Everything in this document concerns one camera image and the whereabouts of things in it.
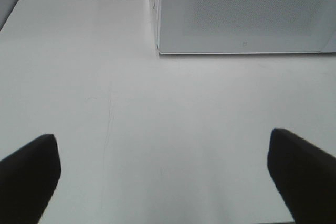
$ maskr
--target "table surface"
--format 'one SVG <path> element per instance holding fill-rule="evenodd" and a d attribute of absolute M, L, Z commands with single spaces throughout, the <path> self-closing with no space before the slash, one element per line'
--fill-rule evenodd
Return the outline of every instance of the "table surface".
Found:
<path fill-rule="evenodd" d="M 152 0 L 20 0 L 0 32 L 0 159 L 58 141 L 40 223 L 291 221 L 270 132 L 336 155 L 336 58 L 163 57 L 151 13 Z"/>

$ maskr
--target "black object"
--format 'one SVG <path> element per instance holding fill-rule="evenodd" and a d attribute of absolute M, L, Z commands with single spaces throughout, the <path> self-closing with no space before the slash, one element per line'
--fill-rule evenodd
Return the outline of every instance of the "black object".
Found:
<path fill-rule="evenodd" d="M 296 224 L 336 223 L 336 158 L 285 129 L 274 129 L 268 170 Z"/>
<path fill-rule="evenodd" d="M 0 223 L 37 224 L 61 167 L 56 139 L 42 135 L 0 162 Z"/>

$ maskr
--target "gray perforated box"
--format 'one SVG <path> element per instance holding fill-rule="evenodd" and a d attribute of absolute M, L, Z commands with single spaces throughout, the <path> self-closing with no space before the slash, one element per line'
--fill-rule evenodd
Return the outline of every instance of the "gray perforated box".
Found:
<path fill-rule="evenodd" d="M 336 0 L 155 0 L 162 54 L 336 52 Z"/>

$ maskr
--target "perforated panel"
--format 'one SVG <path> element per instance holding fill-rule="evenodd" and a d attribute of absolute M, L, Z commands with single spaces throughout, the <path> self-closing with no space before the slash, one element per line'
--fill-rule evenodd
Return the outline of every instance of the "perforated panel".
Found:
<path fill-rule="evenodd" d="M 160 47 L 169 52 L 321 51 L 335 30 L 336 0 L 162 0 Z"/>

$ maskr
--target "white table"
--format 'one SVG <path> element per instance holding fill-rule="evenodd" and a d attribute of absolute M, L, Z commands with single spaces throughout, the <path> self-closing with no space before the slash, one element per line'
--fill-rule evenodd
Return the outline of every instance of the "white table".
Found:
<path fill-rule="evenodd" d="M 41 222 L 269 223 L 273 127 L 336 155 L 336 59 L 160 57 L 151 0 L 20 0 L 0 32 L 0 158 L 54 133 Z"/>

